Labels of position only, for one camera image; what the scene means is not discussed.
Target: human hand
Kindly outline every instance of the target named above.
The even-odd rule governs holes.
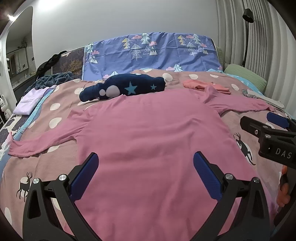
[[[287,166],[283,166],[281,173],[282,175],[287,173]],[[280,187],[279,185],[279,192],[276,198],[276,202],[280,207],[284,207],[285,204],[287,204],[290,201],[291,197],[290,195],[288,195],[288,191],[289,191],[288,183],[284,183],[282,187]]]

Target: blue pillowcase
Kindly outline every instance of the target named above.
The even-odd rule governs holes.
[[[209,69],[207,72],[220,72],[220,73],[226,74],[222,70],[214,70],[214,69]],[[254,92],[258,93],[259,95],[263,96],[263,94],[257,89],[257,87],[251,81],[249,81],[249,80],[247,80],[247,79],[245,79],[243,77],[237,76],[237,75],[233,75],[233,74],[227,74],[227,75],[230,76],[230,77],[238,79],[240,82],[242,82],[247,87],[249,87],[252,91],[254,91]]]

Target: blue star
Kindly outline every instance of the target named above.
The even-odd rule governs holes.
[[[136,86],[132,86],[132,84],[131,84],[131,82],[130,82],[129,87],[127,87],[127,88],[125,88],[125,89],[128,91],[128,95],[130,95],[131,93],[136,94],[136,93],[135,93],[135,88],[137,88],[137,87],[138,87],[137,85],[136,85]]]

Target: doorway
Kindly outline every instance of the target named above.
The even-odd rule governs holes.
[[[25,90],[35,81],[36,65],[32,45],[33,7],[25,9],[9,29],[6,60],[15,98],[20,101]]]

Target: gray blanket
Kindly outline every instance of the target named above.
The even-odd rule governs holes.
[[[60,85],[62,83],[65,83],[73,79],[74,79],[74,75],[72,72],[46,75],[36,80],[30,87],[28,87],[24,95],[33,88],[35,88],[36,90],[44,89],[46,87],[52,87],[53,85]]]

